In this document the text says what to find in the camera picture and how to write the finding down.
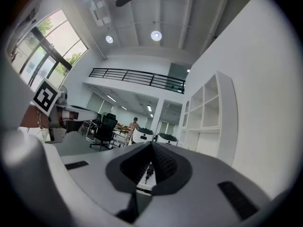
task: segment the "window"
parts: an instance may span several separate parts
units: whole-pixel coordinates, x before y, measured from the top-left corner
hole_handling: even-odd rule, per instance
[[[20,42],[14,51],[12,66],[33,91],[43,78],[48,78],[56,87],[62,84],[72,65],[86,50],[63,11],[59,10]]]

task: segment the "black metal railing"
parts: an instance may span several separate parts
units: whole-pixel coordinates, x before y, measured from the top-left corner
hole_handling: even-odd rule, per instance
[[[139,70],[94,68],[89,76],[128,81],[182,94],[185,89],[185,80]]]

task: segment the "black rubber pad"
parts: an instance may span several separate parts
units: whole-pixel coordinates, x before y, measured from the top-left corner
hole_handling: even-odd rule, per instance
[[[234,183],[226,181],[219,183],[218,187],[242,220],[249,218],[258,211],[251,200]]]
[[[86,161],[79,161],[79,162],[65,164],[65,167],[67,170],[72,170],[72,169],[79,168],[82,166],[87,166],[87,165],[88,165],[88,163]]]

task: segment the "office chair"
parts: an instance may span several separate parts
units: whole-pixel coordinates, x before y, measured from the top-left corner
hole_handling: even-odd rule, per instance
[[[97,132],[94,133],[94,137],[98,140],[100,140],[100,143],[94,143],[90,144],[89,147],[91,148],[92,145],[100,145],[100,151],[101,147],[104,146],[107,149],[110,149],[107,144],[103,144],[103,142],[111,142],[114,137],[114,127],[118,123],[118,121],[115,119],[116,116],[113,114],[108,113],[106,116],[103,116],[102,124],[98,128]]]

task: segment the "floor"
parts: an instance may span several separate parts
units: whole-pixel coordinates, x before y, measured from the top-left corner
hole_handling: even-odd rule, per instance
[[[99,152],[100,146],[92,146],[89,148],[90,141],[85,138],[85,134],[81,135],[81,130],[79,132],[70,132],[65,135],[63,142],[58,144],[53,144],[61,157],[87,154],[93,152]],[[108,150],[105,147],[101,148],[101,151]]]

